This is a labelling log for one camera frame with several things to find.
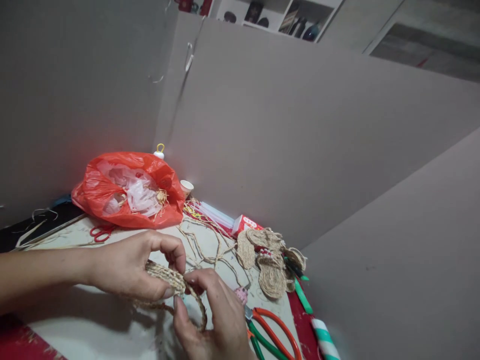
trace orange scissors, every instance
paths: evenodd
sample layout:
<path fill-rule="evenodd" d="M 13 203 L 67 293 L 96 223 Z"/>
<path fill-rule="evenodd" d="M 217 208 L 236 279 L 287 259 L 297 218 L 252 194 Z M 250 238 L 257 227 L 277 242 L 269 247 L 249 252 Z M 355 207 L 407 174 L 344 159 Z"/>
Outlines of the orange scissors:
<path fill-rule="evenodd" d="M 288 329 L 288 327 L 285 325 L 285 323 L 282 320 L 280 320 L 278 316 L 276 316 L 274 313 L 266 309 L 259 308 L 259 307 L 254 307 L 253 309 L 251 309 L 247 305 L 245 305 L 244 309 L 245 309 L 245 319 L 246 319 L 246 322 L 248 323 L 248 329 L 250 330 L 252 335 L 250 340 L 253 345 L 253 349 L 255 350 L 255 354 L 257 358 L 259 358 L 260 360 L 264 359 L 262 350 L 260 349 L 260 346 L 259 346 L 259 343 L 260 343 L 279 360 L 285 360 L 285 359 L 302 360 L 302 353 L 300 352 L 299 345 L 295 341 L 295 338 L 290 332 L 290 330 Z M 286 337 L 290 341 L 291 347 L 293 348 L 294 357 L 290 355 L 288 350 L 281 343 L 279 338 L 275 335 L 273 330 L 270 328 L 267 322 L 262 318 L 262 316 L 266 316 L 272 319 L 280 326 L 280 328 L 283 330 Z M 259 331 L 255 327 L 252 320 L 256 320 L 261 325 L 261 327 L 266 331 L 270 339 L 273 340 L 273 343 L 275 344 L 276 347 L 273 346 L 268 340 L 266 340 L 259 333 Z"/>
<path fill-rule="evenodd" d="M 112 231 L 117 227 L 117 225 L 98 225 L 93 227 L 90 230 L 90 236 L 93 237 L 93 240 L 96 243 L 104 243 L 112 235 Z"/>

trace red and white box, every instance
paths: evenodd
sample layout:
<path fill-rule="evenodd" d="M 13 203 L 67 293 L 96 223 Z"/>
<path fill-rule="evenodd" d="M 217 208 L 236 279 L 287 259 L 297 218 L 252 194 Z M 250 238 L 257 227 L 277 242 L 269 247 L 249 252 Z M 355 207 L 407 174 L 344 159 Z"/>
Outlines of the red and white box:
<path fill-rule="evenodd" d="M 263 227 L 258 225 L 255 221 L 250 220 L 245 215 L 240 215 L 233 223 L 231 237 L 236 239 L 242 231 L 247 229 L 262 230 Z"/>

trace hand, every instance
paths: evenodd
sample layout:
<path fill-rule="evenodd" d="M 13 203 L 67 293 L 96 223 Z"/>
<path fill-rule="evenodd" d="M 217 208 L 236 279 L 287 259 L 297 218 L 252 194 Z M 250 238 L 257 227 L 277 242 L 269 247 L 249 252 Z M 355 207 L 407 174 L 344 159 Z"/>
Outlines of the hand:
<path fill-rule="evenodd" d="M 235 293 L 211 268 L 194 270 L 185 280 L 206 291 L 212 312 L 213 330 L 200 333 L 192 324 L 180 297 L 174 300 L 173 327 L 190 360 L 256 359 L 250 350 L 245 312 Z"/>
<path fill-rule="evenodd" d="M 181 240 L 154 230 L 91 250 L 85 284 L 107 293 L 151 302 L 173 296 L 166 281 L 145 271 L 150 252 L 160 250 L 171 269 L 185 272 L 187 256 Z"/>

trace striped tube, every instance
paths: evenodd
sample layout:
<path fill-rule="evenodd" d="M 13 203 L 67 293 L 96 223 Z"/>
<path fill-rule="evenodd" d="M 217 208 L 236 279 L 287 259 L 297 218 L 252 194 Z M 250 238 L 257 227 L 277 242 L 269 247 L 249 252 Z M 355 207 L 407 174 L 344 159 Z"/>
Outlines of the striped tube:
<path fill-rule="evenodd" d="M 339 352 L 330 337 L 330 333 L 327 330 L 325 323 L 322 320 L 312 318 L 311 325 L 315 330 L 318 346 L 320 347 L 323 358 L 325 360 L 340 360 Z"/>

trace table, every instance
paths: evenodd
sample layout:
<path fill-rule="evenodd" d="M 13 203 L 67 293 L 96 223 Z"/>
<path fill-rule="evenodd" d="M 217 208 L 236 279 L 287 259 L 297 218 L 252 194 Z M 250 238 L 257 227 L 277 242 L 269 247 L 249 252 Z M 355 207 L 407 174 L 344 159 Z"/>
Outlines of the table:
<path fill-rule="evenodd" d="M 83 218 L 47 238 L 37 249 L 51 249 L 73 246 L 92 241 L 90 230 L 98 223 L 91 218 Z M 217 253 L 218 240 L 211 229 L 184 221 L 182 229 L 196 234 L 199 245 L 206 256 Z M 116 229 L 108 243 L 117 242 L 142 230 Z M 177 227 L 161 230 L 162 233 L 179 237 L 183 241 L 187 255 L 195 259 L 194 252 Z M 163 255 L 153 252 L 150 259 L 167 265 Z M 252 285 L 249 290 L 248 306 L 270 310 L 279 316 L 290 329 L 298 342 L 292 311 L 287 294 L 276 302 L 269 301 L 258 284 L 259 272 L 250 269 L 246 273 L 238 264 L 235 255 L 229 252 L 225 259 L 238 274 L 240 284 L 246 285 L 248 277 Z M 205 262 L 202 267 L 212 267 Z M 233 272 L 223 263 L 216 270 L 225 283 L 232 289 L 239 285 Z M 202 296 L 206 307 L 208 324 L 212 327 L 212 312 L 205 294 Z M 188 313 L 193 320 L 200 320 L 200 310 L 191 296 L 185 298 Z M 78 285 L 65 294 L 39 303 L 16 314 L 25 324 L 40 335 L 53 348 L 70 360 L 76 359 L 184 359 L 183 350 L 173 330 L 173 317 L 165 311 L 134 309 L 127 299 L 104 293 L 94 287 Z M 290 343 L 280 328 L 270 319 L 266 320 L 285 347 L 293 354 Z M 262 335 L 267 336 L 261 326 Z M 263 350 L 265 359 L 274 359 Z"/>

